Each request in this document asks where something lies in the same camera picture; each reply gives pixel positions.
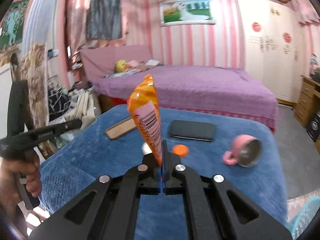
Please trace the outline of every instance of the gray curtain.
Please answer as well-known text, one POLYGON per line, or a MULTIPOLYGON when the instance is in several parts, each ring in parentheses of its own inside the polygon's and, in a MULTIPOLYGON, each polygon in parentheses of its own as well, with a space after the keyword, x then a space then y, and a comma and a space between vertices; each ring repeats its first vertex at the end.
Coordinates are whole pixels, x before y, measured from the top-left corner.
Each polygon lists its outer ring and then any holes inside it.
POLYGON ((107 41, 122 38, 120 0, 91 0, 86 36, 107 41))

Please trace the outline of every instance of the blue tablecloth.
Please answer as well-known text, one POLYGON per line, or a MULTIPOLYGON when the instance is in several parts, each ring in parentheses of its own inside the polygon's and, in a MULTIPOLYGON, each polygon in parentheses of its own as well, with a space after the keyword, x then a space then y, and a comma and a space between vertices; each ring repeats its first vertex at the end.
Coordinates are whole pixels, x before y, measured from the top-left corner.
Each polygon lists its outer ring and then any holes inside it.
MULTIPOLYGON (((232 117, 202 114, 189 111, 160 109, 162 137, 168 149, 175 144, 185 144, 190 153, 182 163, 211 177, 221 174, 228 178, 255 203, 282 224, 286 221, 286 185, 277 145, 270 130, 263 124, 232 117), (215 124, 214 141, 175 139, 167 136, 170 122, 189 120, 215 124), (259 163, 252 168, 227 166, 222 155, 230 149, 239 134, 255 136, 262 142, 259 163)), ((142 160, 143 139, 137 130, 110 141, 104 130, 129 117, 126 105, 116 106, 98 117, 71 143, 41 165, 43 184, 40 200, 54 213, 77 193, 103 174, 112 177, 123 175, 142 160)), ((182 197, 141 197, 135 239, 185 240, 187 239, 182 197)))

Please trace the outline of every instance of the human hand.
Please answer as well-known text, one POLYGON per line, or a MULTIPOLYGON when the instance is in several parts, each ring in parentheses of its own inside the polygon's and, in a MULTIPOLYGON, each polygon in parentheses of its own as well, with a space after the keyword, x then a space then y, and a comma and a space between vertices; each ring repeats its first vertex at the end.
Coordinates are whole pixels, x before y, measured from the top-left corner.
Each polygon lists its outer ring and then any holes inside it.
POLYGON ((39 162, 39 157, 36 153, 33 156, 33 163, 2 159, 0 164, 0 204, 3 206, 9 219, 14 219, 16 206, 21 202, 14 174, 18 172, 25 174, 27 191, 33 197, 38 197, 42 189, 39 162))

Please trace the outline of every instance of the barcode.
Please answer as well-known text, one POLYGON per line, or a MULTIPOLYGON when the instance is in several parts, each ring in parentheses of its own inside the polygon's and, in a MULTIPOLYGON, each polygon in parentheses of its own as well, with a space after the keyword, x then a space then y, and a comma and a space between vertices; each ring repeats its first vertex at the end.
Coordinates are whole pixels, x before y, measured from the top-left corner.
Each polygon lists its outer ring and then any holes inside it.
POLYGON ((160 123, 157 122, 155 110, 140 119, 140 127, 151 146, 157 151, 155 154, 161 156, 159 152, 161 150, 161 128, 160 123))

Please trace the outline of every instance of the white wedding dress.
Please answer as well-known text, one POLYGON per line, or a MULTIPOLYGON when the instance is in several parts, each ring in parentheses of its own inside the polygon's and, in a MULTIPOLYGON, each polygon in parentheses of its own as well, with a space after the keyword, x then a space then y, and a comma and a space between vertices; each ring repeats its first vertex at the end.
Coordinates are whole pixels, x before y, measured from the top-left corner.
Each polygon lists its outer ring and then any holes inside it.
POLYGON ((180 4, 178 9, 180 12, 180 20, 182 21, 201 21, 209 19, 209 16, 207 15, 195 15, 188 12, 185 4, 180 4))

